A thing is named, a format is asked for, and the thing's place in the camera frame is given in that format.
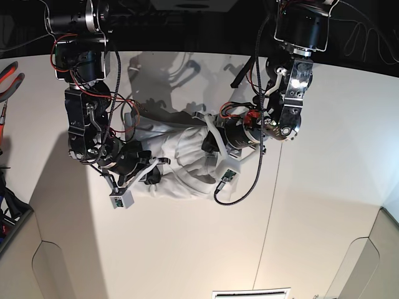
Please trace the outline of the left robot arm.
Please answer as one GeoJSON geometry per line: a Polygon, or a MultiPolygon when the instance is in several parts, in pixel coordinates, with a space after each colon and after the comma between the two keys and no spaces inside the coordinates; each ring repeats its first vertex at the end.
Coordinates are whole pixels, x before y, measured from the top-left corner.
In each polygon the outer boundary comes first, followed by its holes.
{"type": "Polygon", "coordinates": [[[210,117],[216,132],[209,132],[201,149],[208,154],[225,151],[238,158],[244,148],[259,148],[264,143],[294,139],[301,126],[303,97],[313,79],[314,52],[324,52],[329,40],[329,21],[337,1],[276,1],[256,37],[256,52],[236,76],[236,88],[247,78],[254,97],[251,102],[227,102],[218,115],[210,117]],[[272,25],[273,51],[266,60],[269,78],[261,86],[261,36],[272,25]]]}

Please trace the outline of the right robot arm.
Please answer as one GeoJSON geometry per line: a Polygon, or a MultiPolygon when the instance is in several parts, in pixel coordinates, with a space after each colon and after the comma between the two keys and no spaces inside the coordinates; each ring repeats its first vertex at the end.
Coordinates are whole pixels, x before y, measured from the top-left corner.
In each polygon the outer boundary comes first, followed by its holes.
{"type": "Polygon", "coordinates": [[[68,84],[64,96],[69,155],[98,171],[108,181],[113,195],[121,194],[136,182],[158,184],[158,165],[170,160],[154,157],[137,140],[122,140],[112,129],[117,103],[126,103],[132,109],[137,104],[118,92],[122,75],[119,55],[115,89],[109,89],[104,82],[110,68],[108,1],[44,4],[45,27],[54,38],[50,64],[56,78],[68,84]]]}

